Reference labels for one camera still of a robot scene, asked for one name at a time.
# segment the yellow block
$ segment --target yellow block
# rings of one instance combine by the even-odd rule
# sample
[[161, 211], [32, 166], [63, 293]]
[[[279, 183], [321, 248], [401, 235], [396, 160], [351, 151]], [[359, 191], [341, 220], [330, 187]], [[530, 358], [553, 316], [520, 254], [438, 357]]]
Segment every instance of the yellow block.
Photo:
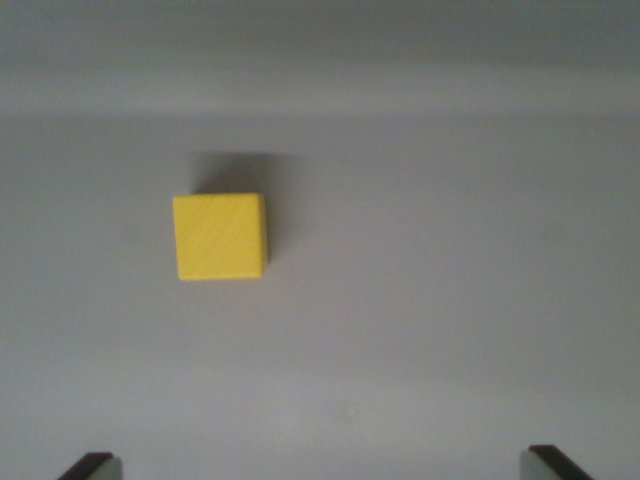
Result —
[[174, 197], [173, 219], [181, 280], [262, 276], [267, 227], [261, 194]]

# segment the cube face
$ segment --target cube face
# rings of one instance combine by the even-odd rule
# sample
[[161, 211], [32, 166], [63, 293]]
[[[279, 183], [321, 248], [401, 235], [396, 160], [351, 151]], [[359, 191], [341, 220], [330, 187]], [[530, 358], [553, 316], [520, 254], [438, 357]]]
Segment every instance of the cube face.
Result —
[[181, 280], [262, 276], [267, 263], [262, 195], [174, 197], [173, 218]]

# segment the yellow cube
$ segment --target yellow cube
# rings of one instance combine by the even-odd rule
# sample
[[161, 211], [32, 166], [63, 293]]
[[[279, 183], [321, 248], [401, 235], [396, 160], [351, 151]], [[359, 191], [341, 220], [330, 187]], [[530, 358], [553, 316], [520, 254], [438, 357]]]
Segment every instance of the yellow cube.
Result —
[[261, 194], [174, 197], [173, 219], [181, 280], [262, 276], [267, 226]]

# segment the gray background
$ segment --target gray background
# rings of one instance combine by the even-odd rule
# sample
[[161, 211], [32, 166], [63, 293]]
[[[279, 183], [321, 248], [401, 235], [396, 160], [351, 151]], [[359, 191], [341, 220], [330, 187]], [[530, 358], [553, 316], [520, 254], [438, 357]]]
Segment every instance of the gray background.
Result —
[[[637, 478], [636, 9], [66, 5], [0, 16], [0, 477]], [[245, 186], [265, 277], [179, 282]]]

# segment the cube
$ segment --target cube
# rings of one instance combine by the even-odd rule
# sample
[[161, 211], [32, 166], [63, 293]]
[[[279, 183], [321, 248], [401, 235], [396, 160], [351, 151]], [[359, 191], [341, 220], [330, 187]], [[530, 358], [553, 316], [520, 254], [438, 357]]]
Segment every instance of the cube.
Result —
[[267, 265], [263, 195], [174, 197], [173, 218], [181, 280], [262, 276]]

